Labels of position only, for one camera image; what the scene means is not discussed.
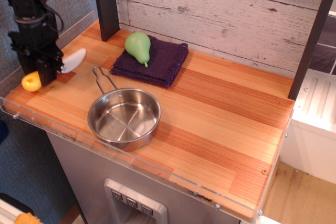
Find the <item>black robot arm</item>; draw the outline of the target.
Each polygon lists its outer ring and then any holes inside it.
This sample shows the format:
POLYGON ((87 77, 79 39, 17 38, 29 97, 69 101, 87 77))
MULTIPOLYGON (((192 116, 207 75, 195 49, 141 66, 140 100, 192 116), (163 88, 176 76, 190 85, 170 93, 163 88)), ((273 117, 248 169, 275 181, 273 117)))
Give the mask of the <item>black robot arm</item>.
POLYGON ((17 53, 24 74, 38 72, 42 86, 57 78, 62 70, 63 53, 56 45, 60 15, 47 5, 48 0, 8 0, 18 31, 8 33, 11 48, 17 53))

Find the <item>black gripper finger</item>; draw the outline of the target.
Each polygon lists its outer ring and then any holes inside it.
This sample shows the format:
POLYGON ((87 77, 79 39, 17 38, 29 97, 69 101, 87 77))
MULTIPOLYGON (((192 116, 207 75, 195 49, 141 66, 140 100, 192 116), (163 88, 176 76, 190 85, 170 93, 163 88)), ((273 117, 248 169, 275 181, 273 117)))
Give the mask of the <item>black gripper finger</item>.
POLYGON ((49 62, 36 61, 36 67, 42 86, 46 86, 57 78, 57 70, 49 62))
POLYGON ((35 59, 31 55, 19 52, 18 60, 25 75, 37 70, 35 59))

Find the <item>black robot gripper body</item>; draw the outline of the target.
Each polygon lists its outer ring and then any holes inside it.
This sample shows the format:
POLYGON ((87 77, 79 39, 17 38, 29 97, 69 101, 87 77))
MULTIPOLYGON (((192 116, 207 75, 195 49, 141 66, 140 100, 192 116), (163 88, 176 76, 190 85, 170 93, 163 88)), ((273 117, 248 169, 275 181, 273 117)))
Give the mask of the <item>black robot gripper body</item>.
POLYGON ((40 18, 18 22, 19 31, 10 31, 11 47, 17 53, 31 55, 37 60, 49 62, 56 70, 63 65, 63 53, 56 45, 58 39, 55 18, 40 18))

